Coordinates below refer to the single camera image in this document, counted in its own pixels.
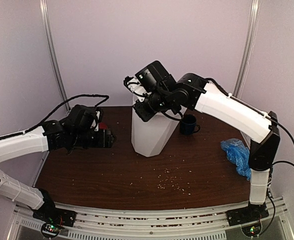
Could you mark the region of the white faceted trash bin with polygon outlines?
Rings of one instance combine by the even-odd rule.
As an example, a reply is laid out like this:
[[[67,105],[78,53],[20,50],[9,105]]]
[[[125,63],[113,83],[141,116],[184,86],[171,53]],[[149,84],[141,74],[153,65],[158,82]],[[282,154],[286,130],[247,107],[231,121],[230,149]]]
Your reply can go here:
[[[177,114],[173,114],[171,110],[168,110],[166,114],[174,119],[159,112],[148,122],[144,122],[133,109],[131,118],[131,144],[134,151],[147,158],[159,155],[185,112],[185,107],[182,107],[180,113]]]

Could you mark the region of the blue plastic trash bag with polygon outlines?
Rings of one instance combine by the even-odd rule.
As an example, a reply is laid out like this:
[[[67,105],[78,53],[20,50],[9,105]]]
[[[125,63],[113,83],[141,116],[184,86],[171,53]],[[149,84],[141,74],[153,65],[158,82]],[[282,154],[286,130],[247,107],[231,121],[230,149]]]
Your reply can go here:
[[[251,179],[251,170],[249,167],[248,147],[238,138],[231,138],[220,142],[220,147],[226,153],[229,162],[235,165],[236,172],[246,178]]]

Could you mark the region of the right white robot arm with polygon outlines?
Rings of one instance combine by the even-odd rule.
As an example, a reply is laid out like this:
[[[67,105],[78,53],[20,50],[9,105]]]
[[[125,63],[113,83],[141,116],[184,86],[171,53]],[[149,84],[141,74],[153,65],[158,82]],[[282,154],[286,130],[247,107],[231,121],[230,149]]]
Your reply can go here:
[[[274,112],[246,105],[212,78],[186,73],[175,80],[157,60],[126,77],[123,84],[133,94],[131,143],[135,152],[145,157],[161,153],[182,119],[182,108],[215,117],[249,136],[249,202],[246,207],[229,210],[227,216],[248,221],[268,216],[268,179],[280,143]]]

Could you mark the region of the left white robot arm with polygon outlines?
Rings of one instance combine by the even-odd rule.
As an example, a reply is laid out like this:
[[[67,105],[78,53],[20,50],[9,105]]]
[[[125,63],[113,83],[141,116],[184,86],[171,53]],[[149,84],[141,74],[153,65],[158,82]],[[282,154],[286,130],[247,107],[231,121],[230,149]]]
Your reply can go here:
[[[0,163],[21,156],[75,148],[111,148],[112,131],[101,124],[100,107],[74,106],[61,120],[43,120],[36,127],[0,136]],[[23,203],[39,212],[48,222],[59,218],[59,211],[45,190],[30,187],[0,170],[0,195]]]

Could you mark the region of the red patterned plate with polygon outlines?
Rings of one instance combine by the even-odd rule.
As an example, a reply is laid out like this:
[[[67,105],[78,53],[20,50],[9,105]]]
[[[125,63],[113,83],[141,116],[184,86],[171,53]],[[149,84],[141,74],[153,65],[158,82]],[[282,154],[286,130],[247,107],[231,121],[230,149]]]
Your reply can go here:
[[[109,127],[104,123],[104,122],[100,122],[99,123],[99,129],[102,130],[107,130]]]

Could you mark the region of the dark blue enamel mug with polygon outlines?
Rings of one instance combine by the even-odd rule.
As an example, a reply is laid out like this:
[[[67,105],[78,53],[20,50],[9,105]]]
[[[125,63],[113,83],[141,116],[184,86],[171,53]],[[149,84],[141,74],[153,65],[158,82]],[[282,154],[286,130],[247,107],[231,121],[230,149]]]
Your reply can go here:
[[[179,132],[185,136],[198,133],[200,129],[197,118],[192,114],[185,114],[179,123]]]

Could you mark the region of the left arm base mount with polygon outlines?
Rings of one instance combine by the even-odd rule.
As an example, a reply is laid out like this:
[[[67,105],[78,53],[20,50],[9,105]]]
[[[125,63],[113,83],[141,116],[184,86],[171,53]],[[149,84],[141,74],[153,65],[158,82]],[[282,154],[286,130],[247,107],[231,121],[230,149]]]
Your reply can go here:
[[[33,218],[43,221],[40,233],[46,239],[56,238],[66,227],[73,227],[77,213],[72,210],[55,208],[53,212],[31,209]]]

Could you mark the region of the right aluminium corner post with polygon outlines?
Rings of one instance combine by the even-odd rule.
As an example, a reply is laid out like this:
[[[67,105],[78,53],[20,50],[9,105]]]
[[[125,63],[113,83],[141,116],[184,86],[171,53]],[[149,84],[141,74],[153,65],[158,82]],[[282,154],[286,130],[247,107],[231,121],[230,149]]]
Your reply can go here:
[[[250,14],[248,19],[248,26],[246,32],[246,38],[240,61],[239,71],[237,74],[233,96],[240,99],[242,97],[246,79],[250,67],[250,57],[255,46],[255,40],[257,35],[257,29],[259,24],[259,13],[260,13],[261,0],[252,0],[250,7]]]

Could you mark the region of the aluminium corner post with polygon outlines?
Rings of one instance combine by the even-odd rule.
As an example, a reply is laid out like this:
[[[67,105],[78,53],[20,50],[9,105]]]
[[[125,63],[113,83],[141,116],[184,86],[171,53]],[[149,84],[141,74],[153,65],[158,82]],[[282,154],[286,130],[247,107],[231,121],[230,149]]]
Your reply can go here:
[[[250,57],[255,46],[255,40],[257,35],[257,29],[259,24],[259,13],[260,13],[261,0],[252,0],[250,7],[250,14],[248,19],[248,26],[246,32],[246,38],[240,61],[239,71],[237,74],[233,96],[240,99],[242,97],[246,79],[250,67]]]
[[[57,59],[57,54],[55,50],[55,44],[54,44],[54,39],[53,39],[53,34],[51,29],[47,0],[40,0],[39,6],[40,6],[40,14],[42,17],[42,22],[43,22],[43,26],[45,30],[45,35],[46,35],[47,47],[49,50],[49,58],[50,58],[50,62],[51,62],[53,73],[54,73],[54,78],[57,83],[58,92],[60,94],[61,99],[63,101],[66,101],[68,97],[65,90],[65,86],[63,84],[63,80],[62,80],[62,76],[61,76],[61,72],[59,68],[59,63]]]

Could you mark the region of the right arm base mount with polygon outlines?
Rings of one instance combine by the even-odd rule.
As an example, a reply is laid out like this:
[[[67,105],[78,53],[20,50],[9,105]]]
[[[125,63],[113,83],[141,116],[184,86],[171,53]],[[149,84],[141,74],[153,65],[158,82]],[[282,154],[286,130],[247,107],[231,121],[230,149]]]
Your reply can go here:
[[[243,207],[226,212],[229,226],[240,225],[242,233],[249,238],[258,237],[263,232],[262,219],[268,216],[269,212],[266,208],[249,209]]]

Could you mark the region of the left aluminium corner post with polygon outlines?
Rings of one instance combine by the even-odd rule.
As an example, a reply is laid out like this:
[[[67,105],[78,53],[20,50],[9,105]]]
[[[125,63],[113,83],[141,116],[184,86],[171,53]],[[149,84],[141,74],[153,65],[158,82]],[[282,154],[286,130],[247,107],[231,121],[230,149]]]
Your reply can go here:
[[[50,58],[50,62],[51,62],[53,73],[54,73],[54,78],[57,83],[58,92],[60,94],[61,99],[63,101],[66,101],[68,97],[65,90],[65,86],[63,84],[63,80],[62,80],[62,76],[61,76],[61,72],[59,68],[59,63],[57,59],[57,54],[55,50],[55,44],[54,44],[54,39],[53,39],[53,34],[51,29],[47,0],[40,0],[39,6],[40,6],[40,14],[42,17],[42,22],[43,22],[43,26],[45,30],[45,35],[46,35],[47,47],[49,50],[49,58]]]

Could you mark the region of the aluminium front rail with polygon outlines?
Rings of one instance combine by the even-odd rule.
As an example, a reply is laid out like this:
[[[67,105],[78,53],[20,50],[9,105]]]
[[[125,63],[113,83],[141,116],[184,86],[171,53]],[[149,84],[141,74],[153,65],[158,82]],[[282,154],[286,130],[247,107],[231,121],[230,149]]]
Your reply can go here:
[[[260,240],[293,240],[283,198],[266,201],[269,216],[231,226],[227,211],[246,207],[247,202],[176,210],[111,210],[58,203],[76,213],[72,227],[65,227],[58,240],[249,240],[249,230],[262,225]]]

